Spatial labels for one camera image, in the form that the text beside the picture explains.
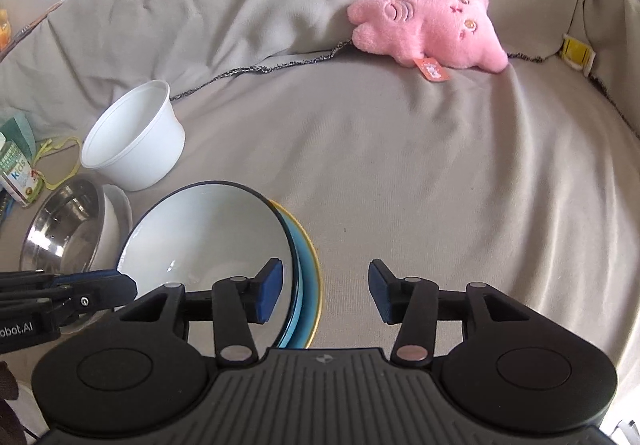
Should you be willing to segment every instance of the yellow clip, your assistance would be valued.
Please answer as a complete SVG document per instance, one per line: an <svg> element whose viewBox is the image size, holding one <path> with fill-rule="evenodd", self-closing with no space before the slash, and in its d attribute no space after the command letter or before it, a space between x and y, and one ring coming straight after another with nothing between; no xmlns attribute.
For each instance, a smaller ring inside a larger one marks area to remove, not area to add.
<svg viewBox="0 0 640 445"><path fill-rule="evenodd" d="M34 169L38 173L38 175L42 177L42 180L44 181L44 186L49 190L57 189L60 185L62 185L64 181L68 180L69 178L71 178L72 176L75 176L78 173L78 170L80 168L80 151L82 151L82 142L80 142L80 139L76 138L75 136L69 136L59 144L54 144L53 140L49 138L48 140L42 143L42 145L38 149L38 152L36 153L36 156L33 158L33 165L35 167L38 160L44 158L51 151L59 151L60 149L65 147L66 143L69 141L72 141L78 145L78 159L76 160L76 164L74 165L74 168L71 170L71 172L67 174L62 180L60 180L57 183L49 183L47 179L44 177L44 174L41 173L41 171Z"/></svg>
<svg viewBox="0 0 640 445"><path fill-rule="evenodd" d="M593 66L593 60L596 58L593 48L567 34L564 34L563 37L564 43L562 44L560 57L574 70L581 70L584 76L588 77Z"/></svg>

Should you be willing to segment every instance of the yellow string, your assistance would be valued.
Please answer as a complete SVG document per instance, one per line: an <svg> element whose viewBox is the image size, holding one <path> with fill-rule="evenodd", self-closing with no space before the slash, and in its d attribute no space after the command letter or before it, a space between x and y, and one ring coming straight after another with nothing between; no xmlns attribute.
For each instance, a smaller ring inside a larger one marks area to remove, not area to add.
<svg viewBox="0 0 640 445"><path fill-rule="evenodd" d="M57 189L60 185L62 185L64 181L68 180L69 178L71 178L72 176L75 176L78 173L78 170L80 169L80 152L82 151L82 142L80 141L79 138L76 138L75 136L69 136L59 144L54 144L53 140L49 138L48 140L44 141L41 144L40 148L38 149L38 152L36 153L36 156L33 158L33 166L35 167L38 160L47 156L51 151L59 151L60 149L65 147L66 143L69 141L72 141L78 145L78 158L76 159L76 164L74 165L74 168L62 180L60 180L57 183L49 183L49 181L47 181L47 179L45 178L44 174L41 173L41 171L34 169L36 173L38 173L38 175L44 181L44 186L49 190Z"/></svg>

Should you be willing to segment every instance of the white bowl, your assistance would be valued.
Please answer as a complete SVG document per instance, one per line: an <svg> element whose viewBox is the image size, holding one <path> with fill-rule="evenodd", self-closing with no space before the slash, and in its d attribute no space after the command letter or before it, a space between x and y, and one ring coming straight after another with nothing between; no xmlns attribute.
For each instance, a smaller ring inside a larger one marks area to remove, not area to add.
<svg viewBox="0 0 640 445"><path fill-rule="evenodd" d="M84 141L82 166L124 190L151 187L174 167L184 129L169 101L169 85L153 80L111 104Z"/></svg>
<svg viewBox="0 0 640 445"><path fill-rule="evenodd" d="M234 275L255 276L272 257L284 281L271 318L251 325L259 354L282 342L295 324L298 257L282 215L258 193L228 182L196 183L177 190L147 212L131 232L118 271L131 277L141 297L165 282L187 291L210 290ZM214 354L210 322L192 323L188 342Z"/></svg>

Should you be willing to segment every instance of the pink plush toy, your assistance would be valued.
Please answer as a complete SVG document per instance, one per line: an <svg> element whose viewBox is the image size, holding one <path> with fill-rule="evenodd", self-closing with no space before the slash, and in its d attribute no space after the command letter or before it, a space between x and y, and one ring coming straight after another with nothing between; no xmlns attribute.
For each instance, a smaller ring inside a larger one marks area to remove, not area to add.
<svg viewBox="0 0 640 445"><path fill-rule="evenodd" d="M347 9L353 43L402 66L434 57L443 66L499 73L509 63L486 14L489 0L359 0Z"/></svg>

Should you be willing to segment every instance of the white enamel bowl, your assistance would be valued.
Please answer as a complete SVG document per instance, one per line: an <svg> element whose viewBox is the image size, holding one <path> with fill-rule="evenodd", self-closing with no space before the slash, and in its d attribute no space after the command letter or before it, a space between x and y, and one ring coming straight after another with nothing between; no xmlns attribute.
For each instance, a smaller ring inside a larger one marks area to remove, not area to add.
<svg viewBox="0 0 640 445"><path fill-rule="evenodd" d="M287 345L300 315L302 281L286 222L257 192L220 181L175 191L135 226L118 271L136 281L141 297L165 282L201 291L234 275L253 277L271 257L282 261L284 281L270 320L251 325L261 355L270 346ZM188 342L202 354L213 355L211 323L191 323Z"/></svg>

